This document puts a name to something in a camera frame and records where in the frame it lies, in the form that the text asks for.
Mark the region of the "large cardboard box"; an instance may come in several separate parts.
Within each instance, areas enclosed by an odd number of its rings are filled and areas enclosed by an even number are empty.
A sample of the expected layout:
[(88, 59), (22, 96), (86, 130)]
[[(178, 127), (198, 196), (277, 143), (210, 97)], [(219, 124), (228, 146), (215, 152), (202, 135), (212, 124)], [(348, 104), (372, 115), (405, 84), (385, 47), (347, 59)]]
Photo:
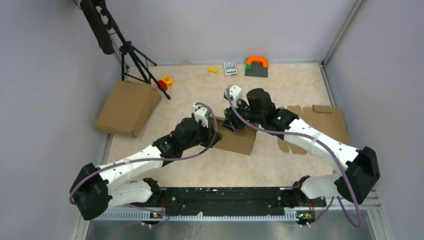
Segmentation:
[(242, 130), (232, 132), (223, 127), (225, 121), (223, 117), (216, 116), (216, 120), (218, 124), (217, 132), (221, 135), (222, 139), (213, 148), (250, 156), (256, 140), (257, 131), (245, 126)]

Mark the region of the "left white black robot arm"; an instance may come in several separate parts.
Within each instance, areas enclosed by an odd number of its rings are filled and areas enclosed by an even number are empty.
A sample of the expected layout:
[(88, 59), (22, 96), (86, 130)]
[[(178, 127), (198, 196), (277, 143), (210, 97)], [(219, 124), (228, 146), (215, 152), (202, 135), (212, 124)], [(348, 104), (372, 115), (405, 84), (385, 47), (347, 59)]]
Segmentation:
[(69, 190), (69, 201), (86, 221), (115, 206), (139, 202), (154, 207), (161, 198), (157, 184), (152, 180), (131, 183), (131, 179), (182, 161), (183, 152), (193, 147), (203, 146), (208, 150), (221, 139), (222, 135), (209, 123), (184, 118), (170, 134), (128, 157), (110, 164), (83, 166)]

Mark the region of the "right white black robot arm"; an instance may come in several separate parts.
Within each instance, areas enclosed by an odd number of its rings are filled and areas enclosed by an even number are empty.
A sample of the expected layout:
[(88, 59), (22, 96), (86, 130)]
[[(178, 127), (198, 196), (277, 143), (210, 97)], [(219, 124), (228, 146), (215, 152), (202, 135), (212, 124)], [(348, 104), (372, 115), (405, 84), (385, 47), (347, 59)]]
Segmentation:
[(263, 88), (254, 88), (243, 100), (239, 86), (229, 85), (223, 93), (229, 107), (225, 109), (224, 127), (237, 132), (245, 126), (276, 136), (296, 145), (325, 161), (336, 172), (322, 176), (307, 176), (299, 189), (293, 192), (293, 200), (299, 206), (307, 206), (318, 197), (342, 197), (362, 204), (380, 179), (376, 152), (344, 144), (308, 124), (296, 113), (277, 108), (270, 94)]

